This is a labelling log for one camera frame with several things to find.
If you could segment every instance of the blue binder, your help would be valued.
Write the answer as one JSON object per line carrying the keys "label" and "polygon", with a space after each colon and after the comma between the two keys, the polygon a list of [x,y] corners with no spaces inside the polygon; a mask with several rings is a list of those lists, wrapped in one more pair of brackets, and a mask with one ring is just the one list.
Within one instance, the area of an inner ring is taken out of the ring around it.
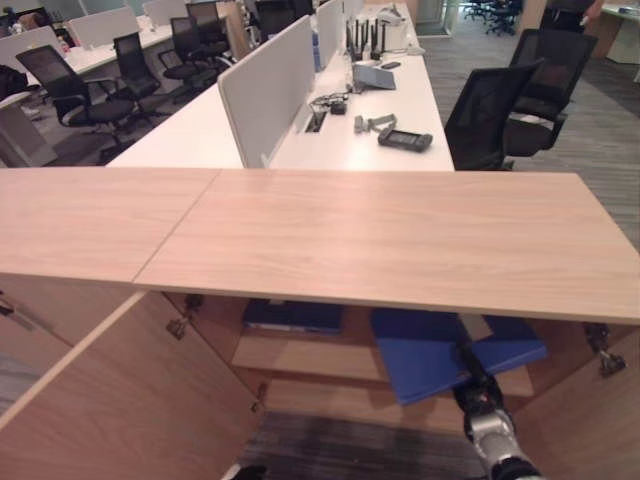
{"label": "blue binder", "polygon": [[[544,344],[523,320],[485,316],[493,335],[472,345],[484,368],[497,374],[547,355]],[[455,313],[376,309],[371,325],[391,387],[402,405],[463,383],[467,378],[455,346],[468,340]]]}

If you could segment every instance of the white partition panel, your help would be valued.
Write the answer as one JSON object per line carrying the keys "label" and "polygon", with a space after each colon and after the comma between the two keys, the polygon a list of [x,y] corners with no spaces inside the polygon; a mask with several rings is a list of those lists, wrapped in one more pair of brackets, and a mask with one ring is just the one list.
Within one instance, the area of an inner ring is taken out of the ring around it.
{"label": "white partition panel", "polygon": [[110,45],[114,38],[129,35],[140,29],[131,7],[74,18],[69,20],[69,27],[85,50]]}
{"label": "white partition panel", "polygon": [[245,167],[267,167],[292,125],[313,85],[312,52],[311,22],[304,16],[218,79]]}
{"label": "white partition panel", "polygon": [[342,39],[342,0],[331,0],[316,11],[320,65],[326,67]]}
{"label": "white partition panel", "polygon": [[152,0],[143,3],[142,8],[154,28],[169,25],[170,18],[187,16],[183,0]]}
{"label": "white partition panel", "polygon": [[64,55],[56,34],[51,27],[40,27],[34,30],[27,30],[19,35],[0,38],[0,64],[24,73],[27,70],[16,59],[16,55],[44,45],[51,45],[60,52],[60,55]]}

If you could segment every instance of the desk surface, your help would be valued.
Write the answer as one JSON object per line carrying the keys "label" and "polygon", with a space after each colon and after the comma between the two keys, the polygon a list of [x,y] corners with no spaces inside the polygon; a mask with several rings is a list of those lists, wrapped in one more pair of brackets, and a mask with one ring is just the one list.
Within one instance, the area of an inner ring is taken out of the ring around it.
{"label": "desk surface", "polygon": [[573,174],[223,171],[135,283],[640,323],[638,254]]}
{"label": "desk surface", "polygon": [[619,9],[621,7],[624,8],[634,8],[634,5],[618,5],[618,4],[612,4],[612,3],[605,3],[602,7],[602,11],[604,13],[607,13],[609,15],[614,15],[616,17],[620,17],[620,18],[624,18],[625,20],[631,20],[633,22],[636,22],[638,24],[640,24],[640,16],[638,15],[630,15],[628,13],[620,13]]}
{"label": "desk surface", "polygon": [[109,167],[243,168],[218,85],[118,155]]}
{"label": "desk surface", "polygon": [[2,169],[0,272],[129,282],[217,173]]}
{"label": "desk surface", "polygon": [[[384,5],[367,5],[359,17],[373,18]],[[419,45],[405,4],[398,9],[407,18],[407,44]],[[453,171],[453,161],[433,96],[422,55],[386,54],[383,62],[398,61],[393,71],[397,90],[369,90],[350,95],[347,114],[327,115],[319,133],[297,133],[292,126],[270,164],[277,169]],[[348,62],[336,53],[327,68],[316,76],[309,101],[321,95],[342,92],[347,83]],[[397,128],[430,133],[433,143],[424,153],[380,147],[377,133],[356,135],[357,115],[376,118],[395,113]]]}

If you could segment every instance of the chair armrest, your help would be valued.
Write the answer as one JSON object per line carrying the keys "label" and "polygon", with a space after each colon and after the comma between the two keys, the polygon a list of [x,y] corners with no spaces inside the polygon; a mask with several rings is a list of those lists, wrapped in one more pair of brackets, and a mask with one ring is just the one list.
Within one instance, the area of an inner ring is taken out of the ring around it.
{"label": "chair armrest", "polygon": [[160,63],[162,63],[162,66],[165,68],[165,70],[169,69],[169,65],[167,65],[167,62],[164,60],[164,58],[173,52],[175,52],[173,48],[170,50],[164,50],[162,52],[158,52],[158,60],[160,60]]}

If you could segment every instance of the handheld device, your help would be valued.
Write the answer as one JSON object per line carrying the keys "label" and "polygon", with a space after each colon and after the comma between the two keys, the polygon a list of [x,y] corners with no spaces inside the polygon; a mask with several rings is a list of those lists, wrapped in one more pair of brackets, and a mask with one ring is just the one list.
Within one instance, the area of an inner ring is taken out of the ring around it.
{"label": "handheld device", "polygon": [[399,67],[401,65],[400,62],[389,62],[384,65],[380,65],[380,68],[384,68],[385,70],[391,70],[393,68]]}
{"label": "handheld device", "polygon": [[384,147],[399,148],[401,150],[409,150],[411,152],[424,152],[433,137],[428,133],[421,135],[419,133],[403,132],[387,127],[378,136],[378,143]]}

